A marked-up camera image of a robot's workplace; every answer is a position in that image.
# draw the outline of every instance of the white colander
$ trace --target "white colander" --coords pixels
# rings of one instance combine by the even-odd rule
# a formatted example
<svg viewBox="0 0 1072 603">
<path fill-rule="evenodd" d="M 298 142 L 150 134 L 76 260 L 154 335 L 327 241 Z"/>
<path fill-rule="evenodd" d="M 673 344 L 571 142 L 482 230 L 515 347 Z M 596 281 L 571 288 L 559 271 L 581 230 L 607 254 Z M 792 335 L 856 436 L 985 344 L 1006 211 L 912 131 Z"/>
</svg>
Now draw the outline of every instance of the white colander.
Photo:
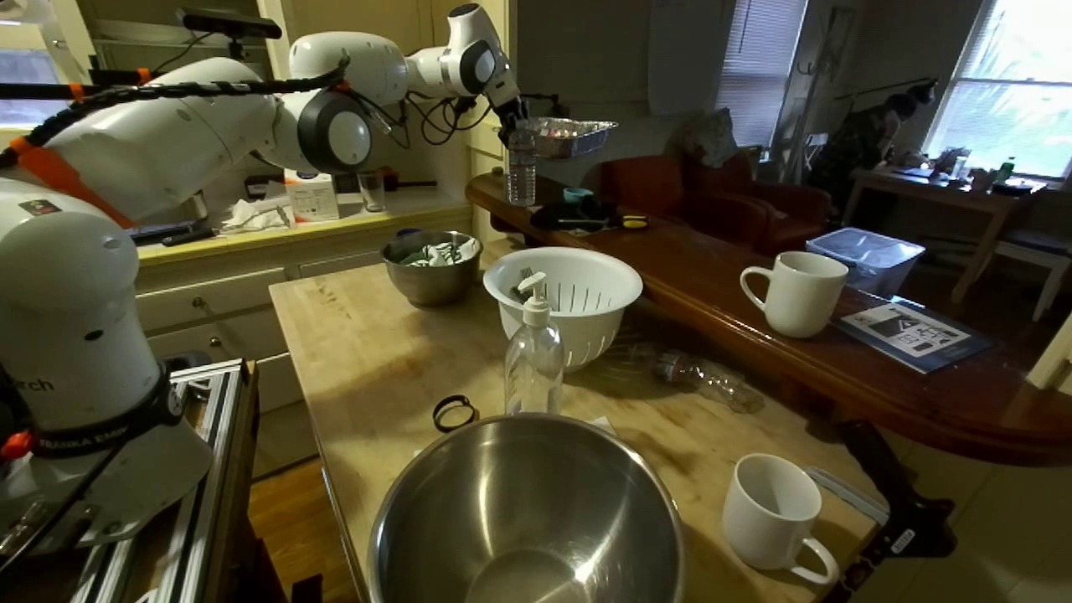
<svg viewBox="0 0 1072 603">
<path fill-rule="evenodd" d="M 545 275 L 549 325 L 562 335 L 566 367 L 599 359 L 624 321 L 624 311 L 640 299 L 640 275 L 602 250 L 586 248 L 524 248 L 504 254 L 482 288 L 498 300 L 505 337 L 524 325 L 524 299 L 514 288 L 528 275 Z"/>
</svg>

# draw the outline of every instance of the butcher block table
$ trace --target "butcher block table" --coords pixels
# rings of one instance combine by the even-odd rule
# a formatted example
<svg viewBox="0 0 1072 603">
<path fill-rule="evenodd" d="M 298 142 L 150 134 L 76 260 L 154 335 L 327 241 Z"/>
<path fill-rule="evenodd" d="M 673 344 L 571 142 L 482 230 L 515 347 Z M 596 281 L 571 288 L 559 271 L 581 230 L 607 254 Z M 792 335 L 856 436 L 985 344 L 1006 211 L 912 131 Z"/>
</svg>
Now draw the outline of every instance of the butcher block table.
<svg viewBox="0 0 1072 603">
<path fill-rule="evenodd" d="M 482 419 L 504 411 L 498 311 L 478 286 L 461 306 L 412 307 L 380 264 L 270 286 L 270 300 L 298 367 L 351 575 L 366 595 L 370 534 L 382 495 L 420 449 L 442 440 L 431 407 L 468 396 Z M 846 449 L 811 440 L 805 419 L 767 396 L 739 410 L 663 385 L 616 359 L 609 353 L 566 376 L 562 415 L 609 427 L 673 495 L 687 549 L 683 601 L 819 601 L 822 589 L 792 574 L 754 574 L 738 563 L 719 534 L 719 505 L 743 453 L 777 453 L 872 493 Z M 846 563 L 872 529 L 856 508 L 825 495 L 813 534 L 838 558 Z"/>
</svg>

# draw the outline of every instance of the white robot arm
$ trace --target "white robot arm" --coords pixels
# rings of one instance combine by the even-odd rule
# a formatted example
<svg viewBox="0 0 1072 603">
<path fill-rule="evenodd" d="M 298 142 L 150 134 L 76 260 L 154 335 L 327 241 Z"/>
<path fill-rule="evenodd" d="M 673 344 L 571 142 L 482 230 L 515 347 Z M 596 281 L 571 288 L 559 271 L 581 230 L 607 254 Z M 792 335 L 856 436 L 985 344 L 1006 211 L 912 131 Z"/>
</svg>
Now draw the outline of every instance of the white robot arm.
<svg viewBox="0 0 1072 603">
<path fill-rule="evenodd" d="M 137 321 L 127 223 L 170 211 L 250 152 L 298 174 L 357 169 L 371 152 L 370 103 L 482 93 L 504 128 L 524 108 L 475 2 L 450 13 L 447 48 L 412 57 L 371 35 L 295 41 L 290 77 L 261 84 L 237 60 L 201 60 L 0 153 L 0 367 L 38 440 L 0 471 L 0 526 L 35 503 L 65 513 L 76 493 L 93 515 L 84 543 L 119 536 L 207 468 Z"/>
</svg>

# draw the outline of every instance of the handle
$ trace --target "handle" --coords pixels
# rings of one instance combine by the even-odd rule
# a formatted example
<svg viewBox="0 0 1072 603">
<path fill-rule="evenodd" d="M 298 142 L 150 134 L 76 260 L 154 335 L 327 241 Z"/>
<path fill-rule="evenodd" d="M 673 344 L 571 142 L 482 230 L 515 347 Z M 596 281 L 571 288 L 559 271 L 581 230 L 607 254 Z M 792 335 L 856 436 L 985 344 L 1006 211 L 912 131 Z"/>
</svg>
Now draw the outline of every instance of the handle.
<svg viewBox="0 0 1072 603">
<path fill-rule="evenodd" d="M 743 268 L 743 271 L 739 271 L 739 279 L 738 279 L 738 281 L 739 281 L 743 299 L 748 299 L 750 306 L 757 306 L 757 307 L 767 316 L 767 300 L 765 300 L 762 296 L 754 296 L 754 292 L 750 292 L 750 286 L 748 286 L 748 279 L 754 279 L 754 275 L 772 281 L 772 268 L 757 268 L 757 264 L 750 264 L 750 268 Z"/>
<path fill-rule="evenodd" d="M 813 536 L 805 536 L 805 546 L 825 563 L 825 574 L 813 574 L 806 567 L 792 567 L 792 574 L 813 582 L 813 585 L 831 585 L 840 575 L 833 554 L 825 543 L 819 543 Z"/>
</svg>

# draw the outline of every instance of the wooden table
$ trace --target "wooden table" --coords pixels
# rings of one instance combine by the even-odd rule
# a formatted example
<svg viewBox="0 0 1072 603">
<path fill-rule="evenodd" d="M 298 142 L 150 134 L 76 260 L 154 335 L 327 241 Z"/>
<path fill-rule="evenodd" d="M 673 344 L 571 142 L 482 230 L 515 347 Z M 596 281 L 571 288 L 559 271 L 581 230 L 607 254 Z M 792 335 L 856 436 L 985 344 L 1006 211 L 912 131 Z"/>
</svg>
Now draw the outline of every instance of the wooden table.
<svg viewBox="0 0 1072 603">
<path fill-rule="evenodd" d="M 495 300 L 473 286 L 465 306 L 412 307 L 380 264 L 270 286 L 290 347 L 335 513 L 357 570 L 370 575 L 370 529 L 401 466 L 429 441 L 431 407 L 468 396 L 482 415 L 504 410 L 505 335 Z M 566 379 L 562 415 L 602 419 L 670 490 L 687 546 L 687 601 L 813 601 L 784 574 L 754 574 L 726 549 L 716 515 L 731 463 L 767 449 L 822 466 L 873 493 L 854 459 L 805 431 L 805 419 L 765 398 L 739 411 L 719 398 L 676 392 L 645 372 L 599 359 Z M 846 558 L 872 522 L 826 495 L 819 536 Z"/>
<path fill-rule="evenodd" d="M 865 419 L 987 463 L 1072 463 L 1072 398 L 1026 385 L 1022 367 L 1001 356 L 1001 342 L 954 367 L 915 376 L 838 329 L 805 342 L 774 335 L 738 288 L 739 268 L 772 264 L 772 258 L 707 238 L 683 222 L 649 222 L 645 230 L 619 238 L 602 230 L 594 241 L 576 230 L 540 230 L 524 209 L 504 200 L 492 174 L 468 181 L 468 200 L 536 241 L 596 245 L 632 260 L 654 307 L 707 335 L 739 366 L 781 379 L 800 398 L 831 407 L 840 419 Z M 852 307 L 860 307 L 860 299 L 844 296 L 840 311 Z"/>
<path fill-rule="evenodd" d="M 854 209 L 868 191 L 884 191 L 898 195 L 907 200 L 925 200 L 925 204 L 946 204 L 946 209 L 963 209 L 963 211 L 979 211 L 987 219 L 987 223 L 979 236 L 979 245 L 970 250 L 970 260 L 965 264 L 958 286 L 950 288 L 950 306 L 963 306 L 970 286 L 983 279 L 1009 219 L 1022 209 L 1022 198 L 1006 198 L 1006 195 L 987 195 L 987 191 L 968 191 L 968 189 L 942 189 L 931 185 L 927 179 L 907 179 L 907 174 L 892 174 L 892 171 L 854 171 L 854 189 L 844 204 L 844 219 L 854 219 Z"/>
</svg>

